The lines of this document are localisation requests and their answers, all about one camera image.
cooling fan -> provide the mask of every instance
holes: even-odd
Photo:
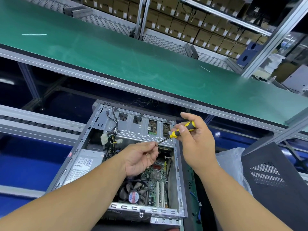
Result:
[[[125,182],[120,188],[119,202],[145,205],[148,186],[144,182]]]

right hand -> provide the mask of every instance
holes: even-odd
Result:
[[[180,136],[177,138],[183,142],[183,155],[185,161],[198,174],[213,165],[218,165],[215,157],[214,137],[200,116],[181,112],[184,119],[194,121],[196,129],[189,131],[184,125],[187,122],[176,124],[172,132],[179,129]]]

expansion slot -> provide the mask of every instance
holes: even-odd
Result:
[[[165,207],[165,183],[161,182],[161,189],[160,189],[160,200],[161,200],[161,207]]]
[[[160,196],[159,196],[159,186],[160,185],[160,182],[158,181],[158,182],[156,182],[156,206],[157,207],[160,207],[160,202],[159,202],[159,198],[160,198]]]

workbench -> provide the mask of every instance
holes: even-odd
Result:
[[[308,107],[305,97],[23,0],[0,0],[0,20],[0,56],[64,75],[274,132]]]

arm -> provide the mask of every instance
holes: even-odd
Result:
[[[200,177],[222,229],[290,231],[218,165],[214,137],[202,118],[189,113],[181,116],[194,121],[197,129],[190,133],[183,126],[186,123],[180,123],[172,131],[179,128],[184,158]]]
[[[89,231],[108,209],[125,177],[140,174],[157,156],[154,142],[131,144],[81,178],[1,218],[0,229]]]

